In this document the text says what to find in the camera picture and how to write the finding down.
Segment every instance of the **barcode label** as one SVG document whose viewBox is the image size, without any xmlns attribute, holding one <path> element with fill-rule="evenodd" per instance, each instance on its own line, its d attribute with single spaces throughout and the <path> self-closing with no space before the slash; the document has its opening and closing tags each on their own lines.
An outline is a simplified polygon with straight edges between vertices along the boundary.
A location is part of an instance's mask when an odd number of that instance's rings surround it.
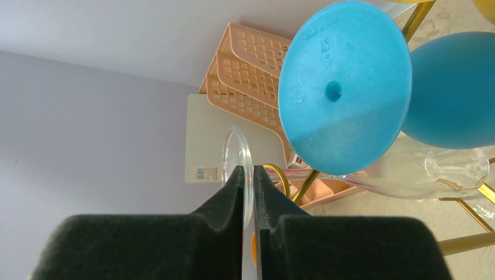
<svg viewBox="0 0 495 280">
<path fill-rule="evenodd" d="M 197 167 L 194 170 L 194 181 L 196 182 L 220 182 L 220 167 L 208 166 Z"/>
<path fill-rule="evenodd" d="M 205 168 L 196 169 L 196 180 L 204 180 Z"/>
</svg>

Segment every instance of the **ceiling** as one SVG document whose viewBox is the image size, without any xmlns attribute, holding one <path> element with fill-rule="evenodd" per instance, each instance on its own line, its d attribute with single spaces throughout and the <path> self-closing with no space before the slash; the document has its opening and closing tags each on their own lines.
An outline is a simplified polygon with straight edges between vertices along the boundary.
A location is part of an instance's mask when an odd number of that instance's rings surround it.
<svg viewBox="0 0 495 280">
<path fill-rule="evenodd" d="M 0 2 L 0 50 L 198 86 L 228 22 L 291 38 L 336 0 Z M 410 7 L 368 0 L 392 17 Z"/>
</svg>

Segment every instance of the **white box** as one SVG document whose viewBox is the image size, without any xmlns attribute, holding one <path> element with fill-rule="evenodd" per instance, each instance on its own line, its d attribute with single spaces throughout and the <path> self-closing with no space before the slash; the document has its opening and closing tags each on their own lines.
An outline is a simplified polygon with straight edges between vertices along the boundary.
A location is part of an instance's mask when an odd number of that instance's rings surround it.
<svg viewBox="0 0 495 280">
<path fill-rule="evenodd" d="M 222 181 L 224 140 L 231 125 L 246 136 L 254 165 L 285 166 L 282 142 L 274 132 L 211 105 L 206 94 L 192 93 L 187 96 L 186 183 Z"/>
</svg>

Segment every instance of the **gray wall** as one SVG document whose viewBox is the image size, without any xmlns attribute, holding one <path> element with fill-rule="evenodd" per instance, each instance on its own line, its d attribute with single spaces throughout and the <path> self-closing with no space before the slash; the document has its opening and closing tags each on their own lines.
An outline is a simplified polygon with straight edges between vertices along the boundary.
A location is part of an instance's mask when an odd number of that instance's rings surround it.
<svg viewBox="0 0 495 280">
<path fill-rule="evenodd" d="M 0 52 L 0 279 L 26 279 L 51 230 L 82 213 L 186 213 L 196 88 Z"/>
</svg>

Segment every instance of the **dish rack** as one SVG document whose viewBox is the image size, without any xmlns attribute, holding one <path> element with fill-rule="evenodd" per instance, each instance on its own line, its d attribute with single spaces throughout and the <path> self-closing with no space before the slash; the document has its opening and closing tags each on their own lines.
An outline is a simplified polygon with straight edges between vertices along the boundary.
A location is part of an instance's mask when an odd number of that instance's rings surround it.
<svg viewBox="0 0 495 280">
<path fill-rule="evenodd" d="M 229 23 L 199 90 L 213 106 L 273 131 L 282 142 L 286 163 L 293 150 L 278 116 L 278 80 L 290 43 L 286 38 Z M 291 187 L 297 190 L 301 184 L 292 181 Z M 356 191 L 358 188 L 338 181 L 317 180 L 299 206 L 314 207 Z"/>
</svg>

